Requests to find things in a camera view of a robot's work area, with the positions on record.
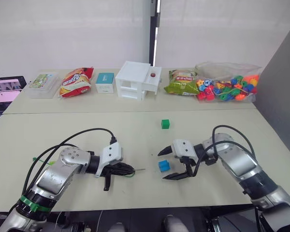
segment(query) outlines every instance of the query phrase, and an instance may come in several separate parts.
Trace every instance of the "red snack bag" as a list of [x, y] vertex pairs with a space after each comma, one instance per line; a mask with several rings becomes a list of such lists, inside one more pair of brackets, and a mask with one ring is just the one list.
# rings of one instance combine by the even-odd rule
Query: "red snack bag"
[[68, 73], [60, 86], [59, 95], [66, 98], [85, 93], [91, 88], [93, 68], [79, 68]]

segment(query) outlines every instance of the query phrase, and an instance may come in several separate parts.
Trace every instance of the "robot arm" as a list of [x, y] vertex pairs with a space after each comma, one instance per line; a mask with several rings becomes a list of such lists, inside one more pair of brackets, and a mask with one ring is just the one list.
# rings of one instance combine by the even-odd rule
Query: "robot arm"
[[94, 152], [77, 147], [62, 150], [57, 162], [49, 166], [31, 189], [25, 192], [17, 206], [8, 215], [0, 232], [12, 229], [25, 232], [40, 231], [52, 208], [72, 182], [74, 174], [95, 174], [105, 177], [104, 190], [110, 187], [110, 178], [115, 175], [133, 174], [134, 169], [122, 161], [122, 148], [118, 142], [103, 149], [98, 157]]
[[[233, 141], [225, 133], [215, 134], [215, 141]], [[212, 144], [212, 138], [202, 144], [193, 146], [187, 140], [174, 140], [173, 144], [162, 150], [158, 156], [174, 153], [186, 166], [186, 172], [170, 174], [165, 179], [178, 180], [193, 177], [192, 166], [195, 166], [201, 154]], [[290, 195], [278, 186], [262, 169], [262, 167], [244, 150], [230, 143], [216, 145], [218, 157], [223, 166], [248, 194], [251, 202], [261, 213], [261, 223], [269, 231], [278, 231], [290, 226]], [[214, 149], [206, 152], [202, 161], [213, 164]]]

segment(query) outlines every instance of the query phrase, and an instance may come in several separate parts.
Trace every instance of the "gray wall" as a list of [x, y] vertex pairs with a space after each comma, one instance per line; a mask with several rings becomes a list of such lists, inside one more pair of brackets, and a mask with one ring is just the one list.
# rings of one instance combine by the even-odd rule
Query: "gray wall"
[[290, 150], [290, 32], [261, 74], [255, 105]]

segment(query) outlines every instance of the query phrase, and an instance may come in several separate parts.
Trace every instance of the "plastic bag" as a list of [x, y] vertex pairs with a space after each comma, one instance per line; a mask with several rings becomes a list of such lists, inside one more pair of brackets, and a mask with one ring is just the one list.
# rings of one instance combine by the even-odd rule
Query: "plastic bag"
[[196, 95], [199, 94], [196, 85], [196, 72], [191, 70], [170, 70], [170, 84], [164, 90], [170, 94]]
[[203, 63], [198, 71], [198, 100], [254, 102], [260, 67], [250, 64]]
[[93, 68], [79, 68], [68, 73], [62, 81], [59, 95], [66, 98], [85, 93], [91, 88], [92, 73]]

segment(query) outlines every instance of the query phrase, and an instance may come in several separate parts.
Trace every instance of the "laptop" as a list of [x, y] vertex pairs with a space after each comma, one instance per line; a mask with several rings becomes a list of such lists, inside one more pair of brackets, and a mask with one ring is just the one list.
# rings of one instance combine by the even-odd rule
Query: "laptop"
[[23, 76], [0, 77], [0, 116], [26, 84]]

